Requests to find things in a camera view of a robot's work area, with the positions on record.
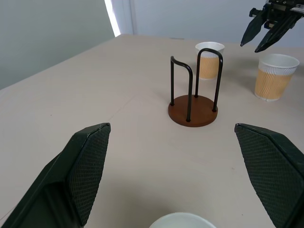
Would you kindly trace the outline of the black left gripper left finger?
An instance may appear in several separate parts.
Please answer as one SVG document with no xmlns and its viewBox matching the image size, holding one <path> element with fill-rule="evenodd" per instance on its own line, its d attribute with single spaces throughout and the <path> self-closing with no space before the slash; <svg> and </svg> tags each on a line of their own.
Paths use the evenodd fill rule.
<svg viewBox="0 0 304 228">
<path fill-rule="evenodd" d="M 111 125 L 76 132 L 36 177 L 4 228 L 82 228 L 103 175 Z"/>
</svg>

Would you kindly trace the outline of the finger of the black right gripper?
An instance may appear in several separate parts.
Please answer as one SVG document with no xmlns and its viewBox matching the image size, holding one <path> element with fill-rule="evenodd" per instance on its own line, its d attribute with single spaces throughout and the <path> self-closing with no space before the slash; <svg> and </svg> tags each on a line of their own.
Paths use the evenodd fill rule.
<svg viewBox="0 0 304 228">
<path fill-rule="evenodd" d="M 262 25 L 266 22 L 267 10 L 252 9 L 249 12 L 252 21 L 249 23 L 240 43 L 240 46 L 252 41 L 255 36 L 260 32 Z"/>
<path fill-rule="evenodd" d="M 302 18 L 301 14 L 287 14 L 280 19 L 264 36 L 262 41 L 255 49 L 255 53 L 262 52 L 268 49 L 270 46 L 278 42 L 283 35 L 292 29 L 296 22 Z"/>
</svg>

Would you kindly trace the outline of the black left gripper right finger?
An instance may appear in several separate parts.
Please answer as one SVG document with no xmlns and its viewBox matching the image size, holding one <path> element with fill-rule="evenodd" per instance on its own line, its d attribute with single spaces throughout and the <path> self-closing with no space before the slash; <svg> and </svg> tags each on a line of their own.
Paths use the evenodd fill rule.
<svg viewBox="0 0 304 228">
<path fill-rule="evenodd" d="M 237 123 L 250 182 L 277 228 L 304 226 L 304 155 L 283 134 Z"/>
</svg>

